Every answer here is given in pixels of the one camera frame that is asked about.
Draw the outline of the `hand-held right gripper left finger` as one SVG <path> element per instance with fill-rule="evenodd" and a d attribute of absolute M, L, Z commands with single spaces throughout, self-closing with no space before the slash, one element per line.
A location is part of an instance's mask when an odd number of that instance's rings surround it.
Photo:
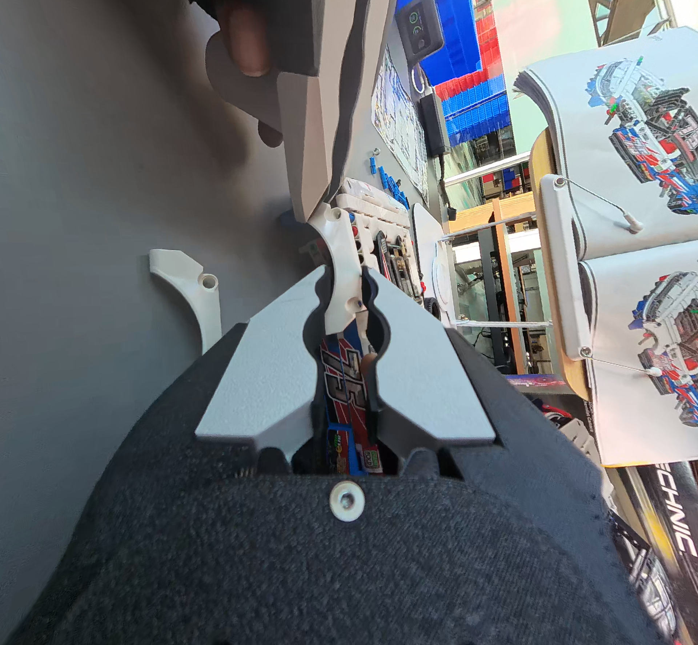
<path fill-rule="evenodd" d="M 292 461 L 316 430 L 328 302 L 329 267 L 319 266 L 249 320 L 197 440 L 278 449 Z"/>

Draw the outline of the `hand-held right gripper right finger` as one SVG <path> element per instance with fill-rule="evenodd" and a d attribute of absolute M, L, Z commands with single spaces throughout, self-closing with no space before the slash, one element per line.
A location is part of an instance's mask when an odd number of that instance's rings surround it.
<path fill-rule="evenodd" d="M 378 271 L 362 268 L 369 435 L 405 464 L 418 449 L 483 447 L 496 439 L 445 327 Z"/>

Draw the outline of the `brick-built toy race car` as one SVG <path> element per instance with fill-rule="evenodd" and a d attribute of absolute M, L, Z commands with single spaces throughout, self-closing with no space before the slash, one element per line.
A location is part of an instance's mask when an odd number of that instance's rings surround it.
<path fill-rule="evenodd" d="M 344 180 L 331 207 L 348 212 L 362 266 L 377 270 L 420 306 L 425 297 L 433 297 L 427 295 L 418 265 L 408 211 L 379 188 L 353 178 Z M 368 398 L 361 363 L 372 352 L 367 326 L 364 307 L 343 332 L 326 334 L 320 345 L 327 420 L 325 465 L 339 475 L 385 472 L 379 446 L 369 440 L 366 427 Z"/>

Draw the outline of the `white wheel arch piece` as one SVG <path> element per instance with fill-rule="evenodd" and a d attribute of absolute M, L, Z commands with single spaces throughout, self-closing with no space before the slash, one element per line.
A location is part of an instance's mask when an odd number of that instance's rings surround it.
<path fill-rule="evenodd" d="M 327 335 L 339 334 L 363 308 L 362 265 L 347 211 L 321 202 L 309 224 L 325 241 L 332 265 L 332 293 L 325 311 Z"/>
<path fill-rule="evenodd" d="M 203 265 L 180 250 L 149 251 L 150 273 L 173 287 L 196 318 L 205 354 L 222 336 L 219 281 Z"/>

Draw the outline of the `grey desk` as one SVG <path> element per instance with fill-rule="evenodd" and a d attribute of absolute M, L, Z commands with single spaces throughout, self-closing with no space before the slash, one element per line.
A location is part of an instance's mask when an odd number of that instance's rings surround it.
<path fill-rule="evenodd" d="M 219 281 L 222 330 L 313 269 L 282 147 L 205 70 L 186 0 L 1 0 L 1 640 L 133 425 L 201 355 L 149 251 Z"/>

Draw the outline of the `black power bank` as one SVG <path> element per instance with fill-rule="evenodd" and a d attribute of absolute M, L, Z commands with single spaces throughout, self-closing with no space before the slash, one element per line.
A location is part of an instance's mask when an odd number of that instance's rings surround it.
<path fill-rule="evenodd" d="M 395 19 L 409 67 L 444 47 L 436 0 L 412 0 L 396 12 Z"/>

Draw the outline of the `row of blue pins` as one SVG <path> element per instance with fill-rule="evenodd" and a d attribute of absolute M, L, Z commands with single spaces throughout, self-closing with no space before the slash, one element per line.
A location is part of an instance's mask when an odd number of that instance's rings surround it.
<path fill-rule="evenodd" d="M 409 211 L 410 209 L 410 204 L 408 202 L 408 199 L 406 195 L 402 192 L 400 188 L 400 181 L 395 180 L 392 176 L 390 176 L 383 166 L 378 166 L 377 165 L 377 160 L 379 160 L 378 156 L 380 154 L 380 149 L 379 148 L 374 148 L 369 156 L 369 163 L 370 163 L 370 172 L 372 175 L 377 176 L 380 179 L 380 184 L 382 186 L 382 190 L 386 192 L 390 197 L 393 202 L 396 202 L 397 204 L 400 204 L 402 207 L 402 210 Z"/>

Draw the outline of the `white sticker sheet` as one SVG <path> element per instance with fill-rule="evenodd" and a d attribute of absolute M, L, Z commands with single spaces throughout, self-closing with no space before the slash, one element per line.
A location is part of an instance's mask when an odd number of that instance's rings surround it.
<path fill-rule="evenodd" d="M 372 98 L 371 121 L 406 177 L 429 205 L 429 159 L 424 130 L 397 68 L 386 49 L 378 70 Z"/>

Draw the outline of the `stack of red bins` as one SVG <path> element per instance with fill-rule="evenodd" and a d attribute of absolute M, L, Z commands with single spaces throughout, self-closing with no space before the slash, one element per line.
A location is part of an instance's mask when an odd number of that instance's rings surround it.
<path fill-rule="evenodd" d="M 470 96 L 470 90 L 503 75 L 501 50 L 493 13 L 476 20 L 477 42 L 481 56 L 481 70 L 438 84 L 436 94 L 441 101 L 458 95 Z"/>

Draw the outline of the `wooden book stand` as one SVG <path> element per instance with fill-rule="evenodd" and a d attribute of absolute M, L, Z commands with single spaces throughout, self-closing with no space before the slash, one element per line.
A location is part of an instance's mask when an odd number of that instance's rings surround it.
<path fill-rule="evenodd" d="M 580 264 L 574 246 L 571 212 L 566 187 L 555 188 L 556 175 L 550 132 L 541 133 L 532 149 L 533 194 L 542 243 L 549 302 L 552 308 L 558 386 L 554 392 L 576 394 L 597 411 L 662 409 L 668 397 L 654 389 L 653 378 L 637 364 L 633 370 L 607 366 L 586 358 L 572 359 L 590 343 L 596 328 L 589 325 L 584 307 L 583 285 L 590 287 L 588 302 L 598 316 L 599 344 L 609 358 L 633 357 L 630 334 L 623 315 L 634 307 L 636 293 L 644 294 L 674 264 L 672 246 L 611 255 Z"/>

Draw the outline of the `building instruction booklet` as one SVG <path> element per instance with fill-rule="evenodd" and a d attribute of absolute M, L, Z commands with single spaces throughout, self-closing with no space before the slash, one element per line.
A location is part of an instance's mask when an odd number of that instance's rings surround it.
<path fill-rule="evenodd" d="M 697 31 L 659 33 L 529 65 L 515 82 L 545 115 L 555 188 L 566 187 L 580 264 L 672 246 L 674 262 L 623 315 L 633 357 L 590 343 L 572 359 L 638 364 L 668 397 L 662 409 L 597 411 L 611 467 L 697 460 Z"/>

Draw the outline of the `toy car set box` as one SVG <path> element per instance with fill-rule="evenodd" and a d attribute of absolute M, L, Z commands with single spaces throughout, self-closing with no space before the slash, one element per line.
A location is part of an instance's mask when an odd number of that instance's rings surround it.
<path fill-rule="evenodd" d="M 618 555 L 670 644 L 697 643 L 697 462 L 604 468 Z"/>

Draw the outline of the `wooden frame table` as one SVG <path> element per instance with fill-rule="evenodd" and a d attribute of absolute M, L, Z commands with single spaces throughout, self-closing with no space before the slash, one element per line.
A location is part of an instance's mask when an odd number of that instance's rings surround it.
<path fill-rule="evenodd" d="M 533 194 L 494 198 L 449 226 L 459 334 L 504 375 L 553 375 L 552 308 Z"/>

